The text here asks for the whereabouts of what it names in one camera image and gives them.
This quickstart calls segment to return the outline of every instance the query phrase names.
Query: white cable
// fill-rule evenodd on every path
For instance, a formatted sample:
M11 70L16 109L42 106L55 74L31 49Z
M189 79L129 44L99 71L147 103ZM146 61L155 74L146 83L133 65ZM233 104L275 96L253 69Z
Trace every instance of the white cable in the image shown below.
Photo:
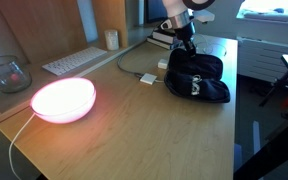
M33 117L35 116L35 113L33 113L33 115L27 120L27 122L23 125L23 127L18 131L18 133L16 134L16 136L14 137L13 141L10 144L10 147L8 149L8 156L9 156L9 160L10 160L10 165L11 165L11 169L13 171L13 174L17 177L17 179L21 180L21 178L16 174L14 167L13 167L13 162L12 162L12 147L16 141L16 139L18 138L18 136L21 134L21 132L24 130L24 128L28 125L29 122L31 122L31 120L33 119Z

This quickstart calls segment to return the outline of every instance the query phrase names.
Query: desk surface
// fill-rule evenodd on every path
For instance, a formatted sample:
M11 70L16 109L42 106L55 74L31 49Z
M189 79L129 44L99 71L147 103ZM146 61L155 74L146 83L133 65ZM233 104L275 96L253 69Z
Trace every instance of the desk surface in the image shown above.
M237 42L207 39L223 60L230 103L176 97L164 83L141 83L113 60L84 76L97 90L85 117L57 125L35 116L16 146L49 179L232 179ZM163 79L157 62L169 54L144 43L122 66ZM13 139L32 113L26 108L1 122L1 132Z

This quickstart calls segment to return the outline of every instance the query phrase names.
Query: black pouch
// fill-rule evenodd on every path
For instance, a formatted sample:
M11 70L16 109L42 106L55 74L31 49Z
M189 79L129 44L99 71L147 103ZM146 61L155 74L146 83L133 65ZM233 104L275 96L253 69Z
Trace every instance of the black pouch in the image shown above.
M220 79L222 61L213 55L196 54L189 57L183 49L175 49L170 56L164 83L176 96L209 103L227 103L230 92Z

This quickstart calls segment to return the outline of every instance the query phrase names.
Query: keyboard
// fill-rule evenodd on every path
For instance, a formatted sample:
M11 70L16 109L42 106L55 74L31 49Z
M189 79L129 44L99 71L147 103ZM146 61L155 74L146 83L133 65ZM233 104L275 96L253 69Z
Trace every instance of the keyboard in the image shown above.
M92 46L45 64L42 67L47 71L60 76L106 53L107 51Z

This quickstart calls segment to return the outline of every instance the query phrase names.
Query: round lamp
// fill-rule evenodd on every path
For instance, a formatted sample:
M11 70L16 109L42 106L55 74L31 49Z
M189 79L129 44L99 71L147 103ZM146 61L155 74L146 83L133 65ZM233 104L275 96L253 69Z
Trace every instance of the round lamp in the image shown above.
M96 90L91 81L66 78L37 91L31 100L31 107L41 119L63 124L83 117L91 110L95 98Z

